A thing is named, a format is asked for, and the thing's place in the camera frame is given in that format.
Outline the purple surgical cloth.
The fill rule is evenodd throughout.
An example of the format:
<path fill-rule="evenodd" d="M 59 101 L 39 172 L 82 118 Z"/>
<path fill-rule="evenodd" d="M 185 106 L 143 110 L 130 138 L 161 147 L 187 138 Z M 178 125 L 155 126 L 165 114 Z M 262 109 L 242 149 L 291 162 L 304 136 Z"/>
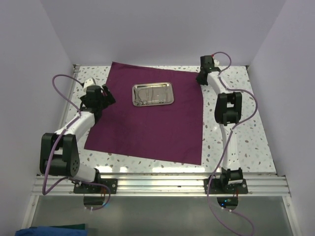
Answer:
<path fill-rule="evenodd" d="M 203 95 L 197 73 L 113 62 L 106 85 L 115 103 L 90 129 L 85 149 L 186 164 L 201 164 Z M 174 102 L 136 107 L 134 85 L 169 82 Z"/>

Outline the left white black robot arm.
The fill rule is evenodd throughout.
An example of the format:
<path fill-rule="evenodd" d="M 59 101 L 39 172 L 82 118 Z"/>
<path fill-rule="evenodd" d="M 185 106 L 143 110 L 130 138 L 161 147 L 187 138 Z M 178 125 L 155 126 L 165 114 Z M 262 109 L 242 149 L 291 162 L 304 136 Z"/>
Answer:
<path fill-rule="evenodd" d="M 79 112 L 68 124 L 42 136 L 39 168 L 45 178 L 62 176 L 83 181 L 86 189 L 97 193 L 102 187 L 99 171 L 80 162 L 77 143 L 97 124 L 103 110 L 116 101 L 106 85 L 88 86 L 80 100 Z"/>

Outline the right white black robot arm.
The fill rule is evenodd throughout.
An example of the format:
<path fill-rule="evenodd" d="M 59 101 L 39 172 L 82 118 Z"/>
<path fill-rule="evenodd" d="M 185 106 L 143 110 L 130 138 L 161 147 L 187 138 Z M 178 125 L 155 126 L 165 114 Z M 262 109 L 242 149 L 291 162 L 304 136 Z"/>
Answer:
<path fill-rule="evenodd" d="M 242 94 L 232 91 L 223 79 L 215 76 L 215 73 L 220 72 L 213 55 L 200 57 L 200 71 L 196 81 L 203 86 L 210 85 L 217 95 L 214 116 L 220 126 L 223 144 L 219 166 L 205 180 L 207 194 L 232 194 L 243 183 L 237 134 L 233 133 L 233 127 L 240 122 L 242 115 Z"/>

